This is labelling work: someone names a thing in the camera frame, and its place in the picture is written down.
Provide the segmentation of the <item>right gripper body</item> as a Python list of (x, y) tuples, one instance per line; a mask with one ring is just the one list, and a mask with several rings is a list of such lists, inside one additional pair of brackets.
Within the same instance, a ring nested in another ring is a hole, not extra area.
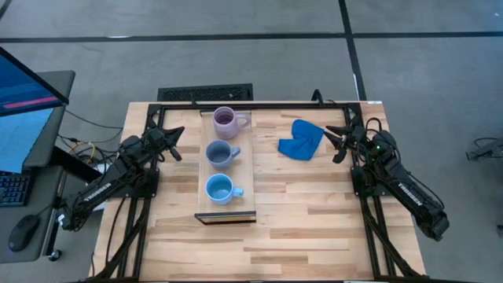
[(338, 153), (334, 156), (333, 162), (336, 164), (340, 164), (346, 154), (348, 149), (356, 149), (358, 147), (358, 143), (362, 140), (364, 136), (364, 127), (363, 126), (353, 126), (348, 127), (348, 133), (343, 136), (336, 135), (337, 137), (341, 137), (343, 139), (343, 147), (336, 148)]

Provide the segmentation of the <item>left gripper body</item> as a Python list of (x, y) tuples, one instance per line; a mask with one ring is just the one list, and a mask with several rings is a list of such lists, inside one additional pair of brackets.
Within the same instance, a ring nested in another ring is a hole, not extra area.
[(176, 161), (181, 161), (182, 156), (180, 153), (177, 151), (177, 143), (172, 144), (169, 136), (165, 136), (163, 133), (162, 128), (156, 127), (153, 129), (150, 129), (147, 132), (147, 141), (146, 145), (149, 151), (151, 151), (154, 155), (157, 155), (157, 160), (159, 162), (164, 162), (166, 160), (165, 156), (163, 155), (163, 152), (169, 151), (172, 157)]

